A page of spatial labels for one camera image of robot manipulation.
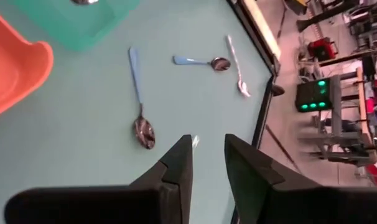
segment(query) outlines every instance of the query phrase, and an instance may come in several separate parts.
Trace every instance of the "light blue table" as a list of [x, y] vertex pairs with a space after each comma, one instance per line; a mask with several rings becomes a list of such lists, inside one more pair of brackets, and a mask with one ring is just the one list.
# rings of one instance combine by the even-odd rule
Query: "light blue table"
[[[48, 186], [128, 184], [183, 135], [196, 134], [191, 223], [229, 223], [234, 201], [224, 137], [251, 142], [271, 72], [225, 0], [143, 0], [127, 19], [84, 53], [69, 52], [0, 0], [0, 14], [28, 40], [46, 40], [55, 55], [45, 84], [0, 115], [0, 223], [7, 200]], [[232, 67], [176, 66], [173, 54], [230, 57], [231, 34], [253, 97], [236, 88]], [[128, 48], [140, 53], [145, 117], [156, 146], [132, 134], [138, 113]]]

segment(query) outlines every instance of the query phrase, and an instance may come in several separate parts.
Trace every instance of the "teal container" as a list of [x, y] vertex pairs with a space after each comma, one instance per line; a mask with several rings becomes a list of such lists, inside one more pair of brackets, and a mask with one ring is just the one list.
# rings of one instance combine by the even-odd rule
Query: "teal container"
[[85, 50], [103, 38], [140, 0], [99, 0], [79, 6], [71, 0], [10, 0], [66, 48]]

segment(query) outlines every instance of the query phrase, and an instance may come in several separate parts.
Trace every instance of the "metal frame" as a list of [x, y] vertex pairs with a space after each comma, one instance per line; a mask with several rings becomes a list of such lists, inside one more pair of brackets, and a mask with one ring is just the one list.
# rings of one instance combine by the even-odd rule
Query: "metal frame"
[[[276, 81], [277, 74], [281, 67], [278, 59], [273, 54], [272, 50], [268, 46], [266, 39], [263, 37], [259, 26], [256, 21], [252, 18], [249, 13], [248, 7], [245, 5], [243, 0], [227, 0], [232, 10], [235, 12], [237, 18], [240, 20], [243, 28], [247, 32], [249, 38], [252, 40], [252, 43], [258, 50], [261, 58], [264, 63], [267, 65], [267, 68], [271, 72], [271, 77], [266, 86], [266, 91], [263, 95], [262, 105], [259, 112], [258, 120], [256, 122], [255, 131], [252, 138], [252, 146], [256, 149], [259, 149], [263, 131], [266, 125], [266, 119], [268, 116], [269, 106], [272, 98], [272, 85]], [[233, 212], [233, 217], [231, 219], [231, 224], [238, 224], [239, 217], [236, 208]]]

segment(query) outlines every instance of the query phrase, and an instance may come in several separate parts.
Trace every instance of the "green light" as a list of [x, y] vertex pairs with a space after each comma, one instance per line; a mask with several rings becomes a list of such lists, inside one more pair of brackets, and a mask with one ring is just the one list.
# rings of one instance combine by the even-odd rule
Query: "green light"
[[319, 81], [318, 84], [319, 84], [319, 86], [324, 86], [325, 85], [325, 81]]

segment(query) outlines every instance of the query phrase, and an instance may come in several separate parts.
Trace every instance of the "floor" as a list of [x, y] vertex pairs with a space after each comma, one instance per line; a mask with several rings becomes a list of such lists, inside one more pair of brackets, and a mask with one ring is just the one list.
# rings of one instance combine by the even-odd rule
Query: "floor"
[[[276, 37], [284, 10], [282, 0], [257, 0], [257, 3]], [[305, 176], [322, 185], [369, 186], [370, 182], [368, 180], [355, 177], [355, 166], [310, 158], [306, 152], [316, 151], [315, 146], [304, 144], [297, 140], [298, 133], [311, 131], [310, 129], [312, 128], [306, 127], [306, 124], [309, 124], [311, 116], [315, 115], [313, 113], [300, 114], [294, 107], [296, 84], [299, 83], [293, 59], [295, 50], [299, 46], [300, 34], [297, 32], [295, 24], [297, 18], [293, 12], [287, 11], [281, 38], [278, 40], [282, 54], [280, 58], [281, 72], [277, 79], [277, 84], [283, 86], [286, 89], [286, 93], [273, 98], [266, 123], [296, 162], [300, 172]], [[350, 54], [355, 49], [355, 43], [343, 24], [342, 17], [337, 16], [332, 21], [334, 21], [333, 25], [329, 24], [328, 21], [320, 24], [324, 37], [331, 37], [336, 42], [339, 55]], [[316, 32], [312, 27], [307, 28], [303, 35], [305, 40], [317, 40]], [[334, 75], [354, 70], [355, 66], [356, 62], [331, 65], [323, 68], [323, 72], [325, 75]], [[343, 110], [342, 115], [343, 119], [354, 119], [357, 116], [356, 111], [352, 109]], [[295, 170], [292, 163], [278, 148], [267, 131], [263, 134], [260, 150]]]

